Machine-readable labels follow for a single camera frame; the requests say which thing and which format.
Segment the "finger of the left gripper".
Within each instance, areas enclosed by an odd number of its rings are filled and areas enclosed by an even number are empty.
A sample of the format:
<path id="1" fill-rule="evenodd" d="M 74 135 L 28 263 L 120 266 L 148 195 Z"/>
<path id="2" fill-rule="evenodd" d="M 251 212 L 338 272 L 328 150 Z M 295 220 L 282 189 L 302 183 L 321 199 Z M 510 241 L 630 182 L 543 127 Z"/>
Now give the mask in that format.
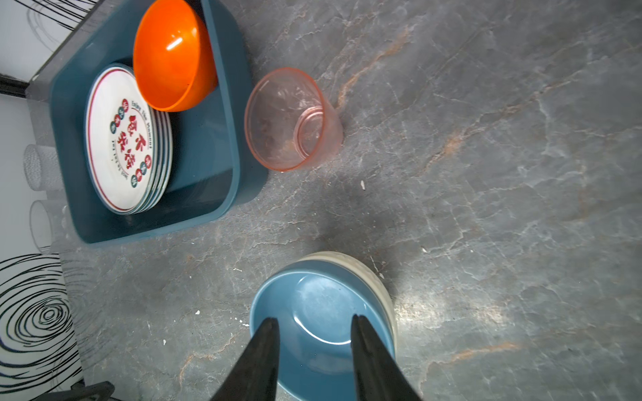
<path id="1" fill-rule="evenodd" d="M 55 393 L 41 394 L 35 401 L 82 401 L 82 400 L 111 400 L 115 386 L 109 382 L 101 382 L 90 386 L 80 386 Z"/>

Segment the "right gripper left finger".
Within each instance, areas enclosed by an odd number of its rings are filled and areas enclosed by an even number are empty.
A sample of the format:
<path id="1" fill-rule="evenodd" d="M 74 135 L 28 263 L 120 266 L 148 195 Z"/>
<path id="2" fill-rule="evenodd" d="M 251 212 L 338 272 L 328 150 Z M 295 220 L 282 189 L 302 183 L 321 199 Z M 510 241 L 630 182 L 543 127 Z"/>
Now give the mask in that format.
<path id="1" fill-rule="evenodd" d="M 211 401 L 274 401 L 279 378 L 279 353 L 279 323 L 274 317 L 268 317 L 262 321 Z"/>

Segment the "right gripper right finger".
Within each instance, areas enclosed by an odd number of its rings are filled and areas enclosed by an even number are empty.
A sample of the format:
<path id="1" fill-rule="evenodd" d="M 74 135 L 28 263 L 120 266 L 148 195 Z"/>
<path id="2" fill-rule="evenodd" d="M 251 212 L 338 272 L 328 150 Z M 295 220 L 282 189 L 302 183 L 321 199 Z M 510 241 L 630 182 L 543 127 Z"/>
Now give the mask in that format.
<path id="1" fill-rule="evenodd" d="M 352 317 L 351 350 L 358 400 L 421 400 L 365 316 Z"/>

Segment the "blue bowl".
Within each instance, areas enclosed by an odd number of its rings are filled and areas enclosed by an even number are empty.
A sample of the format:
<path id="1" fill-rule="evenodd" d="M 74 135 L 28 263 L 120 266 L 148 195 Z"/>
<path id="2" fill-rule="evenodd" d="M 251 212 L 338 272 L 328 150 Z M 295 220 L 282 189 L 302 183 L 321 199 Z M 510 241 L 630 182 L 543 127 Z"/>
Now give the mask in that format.
<path id="1" fill-rule="evenodd" d="M 279 323 L 279 386 L 298 400 L 355 400 L 351 322 L 368 318 L 391 354 L 386 313 L 359 277 L 330 262 L 294 262 L 257 291 L 250 332 L 274 317 Z"/>

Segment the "green rim plate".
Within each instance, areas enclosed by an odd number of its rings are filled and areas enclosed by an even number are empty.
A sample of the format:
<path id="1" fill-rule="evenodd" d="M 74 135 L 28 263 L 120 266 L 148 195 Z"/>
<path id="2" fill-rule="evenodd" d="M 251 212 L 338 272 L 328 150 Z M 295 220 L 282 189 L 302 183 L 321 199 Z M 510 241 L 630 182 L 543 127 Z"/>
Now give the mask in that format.
<path id="1" fill-rule="evenodd" d="M 162 198 L 167 188 L 172 162 L 173 162 L 173 142 L 172 126 L 167 113 L 158 110 L 152 110 L 157 131 L 159 132 L 160 160 L 157 161 L 157 173 L 150 190 L 150 195 L 135 210 L 136 213 L 147 212 L 152 209 Z"/>

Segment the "white plate red symbols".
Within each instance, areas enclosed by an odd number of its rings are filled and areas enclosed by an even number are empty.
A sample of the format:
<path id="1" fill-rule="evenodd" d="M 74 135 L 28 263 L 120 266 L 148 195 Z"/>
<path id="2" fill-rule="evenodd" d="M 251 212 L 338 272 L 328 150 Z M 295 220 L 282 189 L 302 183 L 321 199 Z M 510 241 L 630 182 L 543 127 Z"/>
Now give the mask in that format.
<path id="1" fill-rule="evenodd" d="M 103 205 L 118 215 L 139 212 L 150 195 L 159 150 L 154 115 L 132 68 L 112 63 L 95 77 L 84 141 L 90 180 Z"/>

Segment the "orange bowl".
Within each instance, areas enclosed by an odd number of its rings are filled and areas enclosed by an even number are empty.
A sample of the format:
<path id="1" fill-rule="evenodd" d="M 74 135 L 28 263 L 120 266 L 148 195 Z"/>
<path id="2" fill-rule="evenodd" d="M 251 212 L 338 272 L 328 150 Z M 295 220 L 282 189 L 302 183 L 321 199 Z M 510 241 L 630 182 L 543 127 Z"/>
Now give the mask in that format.
<path id="1" fill-rule="evenodd" d="M 163 112 L 189 110 L 217 87 L 207 27 L 182 0 L 150 5 L 138 27 L 133 70 L 145 101 Z"/>

